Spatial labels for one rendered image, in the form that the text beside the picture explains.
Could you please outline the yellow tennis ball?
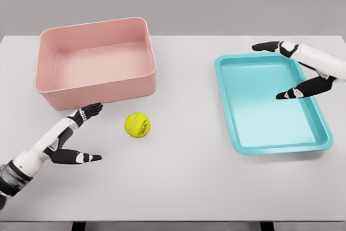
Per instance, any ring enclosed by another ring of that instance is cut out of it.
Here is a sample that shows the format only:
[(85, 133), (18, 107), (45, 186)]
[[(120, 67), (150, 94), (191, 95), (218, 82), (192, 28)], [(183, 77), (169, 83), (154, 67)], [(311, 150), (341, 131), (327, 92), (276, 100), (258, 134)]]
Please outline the yellow tennis ball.
[(140, 138), (149, 133), (151, 122), (147, 115), (136, 112), (126, 118), (124, 128), (131, 137)]

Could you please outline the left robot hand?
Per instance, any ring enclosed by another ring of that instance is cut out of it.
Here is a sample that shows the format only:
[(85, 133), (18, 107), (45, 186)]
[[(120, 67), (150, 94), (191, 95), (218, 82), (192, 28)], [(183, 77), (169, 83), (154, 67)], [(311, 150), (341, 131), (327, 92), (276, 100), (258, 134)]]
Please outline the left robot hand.
[(63, 146), (74, 134), (74, 131), (79, 129), (85, 121), (98, 115), (102, 109), (103, 104), (99, 102), (79, 108), (54, 125), (33, 146), (33, 150), (40, 155), (48, 156), (53, 163), (57, 164), (82, 164), (101, 160), (100, 155), (64, 149)]

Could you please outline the blue plastic tray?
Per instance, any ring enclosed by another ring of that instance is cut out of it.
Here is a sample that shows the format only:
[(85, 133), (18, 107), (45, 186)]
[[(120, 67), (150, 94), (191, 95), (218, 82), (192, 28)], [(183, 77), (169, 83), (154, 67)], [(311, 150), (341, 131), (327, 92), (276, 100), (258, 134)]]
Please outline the blue plastic tray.
[(302, 67), (277, 53), (224, 55), (215, 60), (228, 132), (244, 155), (321, 151), (334, 138), (314, 97), (278, 100), (304, 81)]

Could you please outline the pink plastic basket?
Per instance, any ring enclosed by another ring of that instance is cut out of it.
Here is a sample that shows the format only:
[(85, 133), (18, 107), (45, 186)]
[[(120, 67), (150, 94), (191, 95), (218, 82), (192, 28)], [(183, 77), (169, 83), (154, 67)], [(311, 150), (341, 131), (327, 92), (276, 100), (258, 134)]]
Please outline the pink plastic basket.
[(156, 61), (145, 19), (45, 30), (39, 37), (35, 89), (55, 110), (153, 94)]

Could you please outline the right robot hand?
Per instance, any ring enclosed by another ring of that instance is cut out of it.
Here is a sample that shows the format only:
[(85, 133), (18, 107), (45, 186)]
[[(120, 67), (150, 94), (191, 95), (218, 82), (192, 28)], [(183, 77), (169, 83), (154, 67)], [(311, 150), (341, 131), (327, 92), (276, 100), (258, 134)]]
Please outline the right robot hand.
[(252, 50), (277, 52), (318, 74), (277, 94), (278, 100), (311, 97), (331, 90), (335, 82), (346, 83), (346, 61), (307, 45), (271, 41), (255, 44)]

